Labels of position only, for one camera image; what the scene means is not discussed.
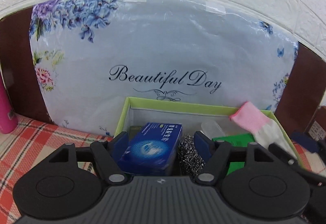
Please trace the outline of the steel wool scrubber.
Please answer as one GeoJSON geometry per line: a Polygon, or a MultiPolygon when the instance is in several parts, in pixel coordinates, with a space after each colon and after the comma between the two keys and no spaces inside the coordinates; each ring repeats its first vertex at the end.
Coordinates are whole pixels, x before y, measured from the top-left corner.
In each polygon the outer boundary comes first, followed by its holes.
{"type": "Polygon", "coordinates": [[[178,145],[177,154],[182,175],[188,175],[192,178],[199,175],[199,172],[205,165],[205,161],[195,148],[193,136],[190,134],[184,134],[182,136],[178,145]]]}

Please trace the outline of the light green storage box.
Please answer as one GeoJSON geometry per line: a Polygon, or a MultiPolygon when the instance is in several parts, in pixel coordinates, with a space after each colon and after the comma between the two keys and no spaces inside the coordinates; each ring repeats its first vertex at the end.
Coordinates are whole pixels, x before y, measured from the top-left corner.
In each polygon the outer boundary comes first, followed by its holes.
{"type": "Polygon", "coordinates": [[[127,97],[114,135],[148,122],[181,124],[183,133],[193,134],[208,120],[215,121],[227,136],[244,134],[246,131],[229,119],[238,110],[227,106],[127,97]]]}

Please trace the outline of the floral Beautiful Day pillow bag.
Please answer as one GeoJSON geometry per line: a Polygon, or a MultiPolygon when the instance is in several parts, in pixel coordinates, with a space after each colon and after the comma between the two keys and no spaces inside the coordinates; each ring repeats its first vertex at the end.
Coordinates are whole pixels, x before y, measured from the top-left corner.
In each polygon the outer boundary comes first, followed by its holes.
{"type": "Polygon", "coordinates": [[[298,55],[292,35],[206,0],[48,0],[29,40],[50,119],[102,135],[127,97],[274,111],[298,55]]]}

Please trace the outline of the pink thermos bottle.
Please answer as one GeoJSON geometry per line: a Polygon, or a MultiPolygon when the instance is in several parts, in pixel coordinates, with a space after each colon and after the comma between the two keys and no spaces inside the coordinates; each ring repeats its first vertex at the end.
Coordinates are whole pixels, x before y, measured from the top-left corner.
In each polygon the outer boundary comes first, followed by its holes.
{"type": "Polygon", "coordinates": [[[13,111],[7,91],[1,79],[0,86],[0,127],[2,134],[11,133],[18,125],[18,119],[13,111]]]}

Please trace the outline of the plaid bed sheet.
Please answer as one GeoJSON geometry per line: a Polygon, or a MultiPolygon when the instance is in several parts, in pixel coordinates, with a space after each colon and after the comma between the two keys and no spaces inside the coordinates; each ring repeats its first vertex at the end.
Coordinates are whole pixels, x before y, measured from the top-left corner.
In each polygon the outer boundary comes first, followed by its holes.
{"type": "Polygon", "coordinates": [[[109,136],[88,134],[57,125],[17,116],[18,126],[1,134],[1,223],[15,223],[20,213],[13,201],[13,187],[26,172],[64,143],[89,146],[109,136]]]}

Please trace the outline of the clear plastic cup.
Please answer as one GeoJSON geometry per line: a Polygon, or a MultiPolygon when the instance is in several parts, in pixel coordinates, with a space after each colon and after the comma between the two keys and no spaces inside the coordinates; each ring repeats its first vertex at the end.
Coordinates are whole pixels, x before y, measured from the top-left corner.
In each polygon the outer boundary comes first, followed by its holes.
{"type": "Polygon", "coordinates": [[[221,127],[214,120],[206,120],[201,123],[201,131],[209,139],[225,137],[221,127]]]}

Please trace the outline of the brown cardboard box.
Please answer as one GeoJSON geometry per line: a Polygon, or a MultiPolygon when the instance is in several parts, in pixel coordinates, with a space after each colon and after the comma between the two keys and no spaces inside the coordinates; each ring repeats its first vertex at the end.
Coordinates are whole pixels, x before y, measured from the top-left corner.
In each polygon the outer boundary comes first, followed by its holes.
{"type": "Polygon", "coordinates": [[[321,106],[314,114],[312,121],[309,123],[306,133],[315,141],[325,141],[326,136],[326,108],[321,106]]]}

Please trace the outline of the white and pink glove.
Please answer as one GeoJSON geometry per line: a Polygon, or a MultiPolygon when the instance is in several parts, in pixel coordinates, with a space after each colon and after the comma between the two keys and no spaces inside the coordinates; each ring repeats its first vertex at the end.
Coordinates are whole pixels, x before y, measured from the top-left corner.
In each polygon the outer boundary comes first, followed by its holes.
{"type": "Polygon", "coordinates": [[[283,128],[273,118],[266,116],[253,103],[245,102],[229,119],[250,132],[255,142],[268,148],[275,143],[284,151],[297,159],[297,154],[290,138],[284,134],[283,128]]]}

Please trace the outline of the blue medicine box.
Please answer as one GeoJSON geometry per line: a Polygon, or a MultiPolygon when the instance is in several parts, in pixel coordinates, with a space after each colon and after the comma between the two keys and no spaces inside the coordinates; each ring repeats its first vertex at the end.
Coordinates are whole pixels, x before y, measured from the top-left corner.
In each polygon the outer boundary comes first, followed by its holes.
{"type": "Polygon", "coordinates": [[[181,136],[181,124],[149,122],[129,142],[118,166],[133,175],[170,175],[181,136]]]}

